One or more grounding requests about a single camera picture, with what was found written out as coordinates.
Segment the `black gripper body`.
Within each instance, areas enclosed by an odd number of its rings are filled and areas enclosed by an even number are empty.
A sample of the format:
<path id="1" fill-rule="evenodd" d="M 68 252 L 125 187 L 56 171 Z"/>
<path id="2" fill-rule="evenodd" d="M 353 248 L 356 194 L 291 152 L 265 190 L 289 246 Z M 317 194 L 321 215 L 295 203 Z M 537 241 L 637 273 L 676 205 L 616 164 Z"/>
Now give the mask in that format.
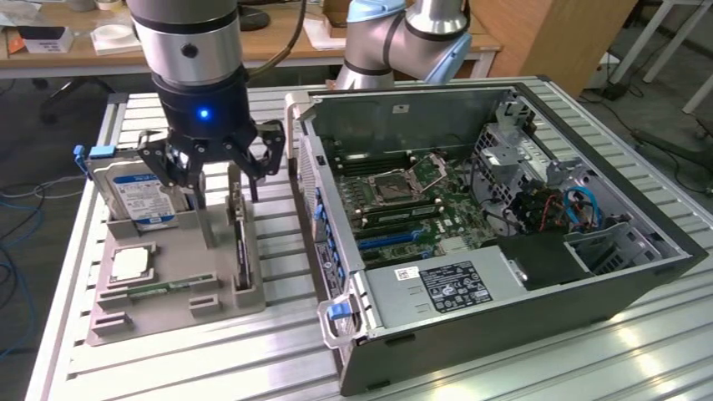
<path id="1" fill-rule="evenodd" d="M 205 162 L 228 161 L 245 152 L 257 131 L 248 107 L 248 71 L 239 68 L 221 81 L 180 85 L 152 75 L 168 122 L 168 144 Z"/>

